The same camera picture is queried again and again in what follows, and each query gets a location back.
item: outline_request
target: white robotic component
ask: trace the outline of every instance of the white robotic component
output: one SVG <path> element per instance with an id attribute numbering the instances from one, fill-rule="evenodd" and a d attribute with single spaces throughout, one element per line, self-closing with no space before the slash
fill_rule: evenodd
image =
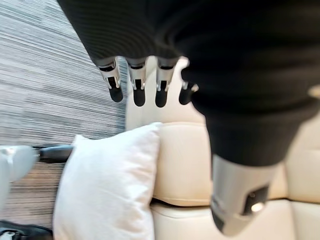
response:
<path id="1" fill-rule="evenodd" d="M 0 146 L 0 209 L 11 183 L 23 178 L 38 160 L 39 153 L 31 146 Z"/>
<path id="2" fill-rule="evenodd" d="M 11 183 L 23 178 L 36 162 L 65 163 L 72 150 L 71 145 L 0 146 L 0 210 L 6 202 Z"/>

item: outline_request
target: floor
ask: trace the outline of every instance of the floor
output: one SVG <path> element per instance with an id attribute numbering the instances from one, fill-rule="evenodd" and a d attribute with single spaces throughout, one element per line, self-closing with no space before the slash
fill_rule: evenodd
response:
<path id="1" fill-rule="evenodd" d="M 70 144 L 76 134 L 99 139 L 125 130 L 126 94 L 111 100 L 55 0 L 2 0 L 0 23 L 0 145 Z M 0 219 L 51 227 L 63 167 L 36 164 L 12 185 Z"/>

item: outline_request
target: leather couch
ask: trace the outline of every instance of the leather couch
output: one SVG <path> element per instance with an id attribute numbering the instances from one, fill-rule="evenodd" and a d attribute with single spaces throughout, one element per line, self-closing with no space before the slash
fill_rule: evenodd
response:
<path id="1" fill-rule="evenodd" d="M 204 117 L 191 103 L 179 104 L 180 59 L 167 104 L 156 107 L 156 60 L 147 62 L 146 103 L 135 106 L 128 89 L 126 129 L 162 122 L 154 199 L 156 240 L 227 240 L 215 227 L 211 210 L 211 153 Z M 233 240 L 320 239 L 320 115 L 306 122 L 287 158 L 279 165 L 269 202 L 254 222 Z"/>

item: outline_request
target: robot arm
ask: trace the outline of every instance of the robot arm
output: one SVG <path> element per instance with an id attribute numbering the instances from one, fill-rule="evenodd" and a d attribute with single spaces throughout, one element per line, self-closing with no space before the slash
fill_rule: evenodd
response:
<path id="1" fill-rule="evenodd" d="M 12 182 L 23 178 L 36 162 L 65 163 L 72 149 L 70 145 L 0 146 L 0 210 L 6 202 Z"/>
<path id="2" fill-rule="evenodd" d="M 148 56 L 158 57 L 158 107 L 166 104 L 177 58 L 189 59 L 181 72 L 184 83 L 179 101 L 192 101 L 206 118 L 213 155 L 212 216 L 223 234 L 239 233 L 263 208 L 276 166 L 300 124 L 319 109 L 319 101 L 308 95 L 320 84 L 315 48 L 320 39 L 320 18 L 315 17 L 320 14 L 319 3 L 58 3 L 116 102 L 123 96 L 116 56 L 127 59 L 139 107 L 145 101 Z"/>

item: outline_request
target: black sleeve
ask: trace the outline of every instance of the black sleeve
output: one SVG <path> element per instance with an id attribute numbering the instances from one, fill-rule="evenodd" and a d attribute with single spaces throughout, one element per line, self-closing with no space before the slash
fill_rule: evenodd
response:
<path id="1" fill-rule="evenodd" d="M 58 0 L 98 65 L 110 56 L 186 56 L 211 151 L 229 161 L 281 161 L 319 101 L 320 2 Z"/>

